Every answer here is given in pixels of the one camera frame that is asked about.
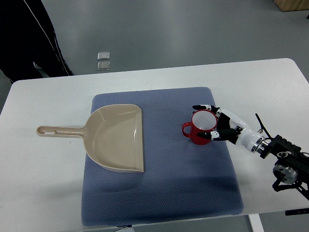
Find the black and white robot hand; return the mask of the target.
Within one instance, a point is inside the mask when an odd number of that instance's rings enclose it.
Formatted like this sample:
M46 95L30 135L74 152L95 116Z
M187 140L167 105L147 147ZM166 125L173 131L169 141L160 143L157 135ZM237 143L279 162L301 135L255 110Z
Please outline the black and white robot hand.
M195 110L210 110L218 119L217 127L212 132L199 132L201 138L214 141L229 141L242 145L250 152L256 152L266 139L260 133L253 131L250 126L234 113L214 105L194 105Z

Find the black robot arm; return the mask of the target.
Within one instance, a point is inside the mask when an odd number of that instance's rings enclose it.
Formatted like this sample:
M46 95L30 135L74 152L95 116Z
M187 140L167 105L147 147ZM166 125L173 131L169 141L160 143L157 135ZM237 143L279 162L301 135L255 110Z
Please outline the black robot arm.
M301 151L301 148L292 144L280 135L271 137L263 125L258 114L255 115L261 129L258 133L265 132L267 137L258 139L252 147L252 152L257 152L265 159L269 154L277 158L274 164L273 174L276 181L272 187L276 192L296 189L306 199L309 198L309 188L303 184L309 183L309 154Z

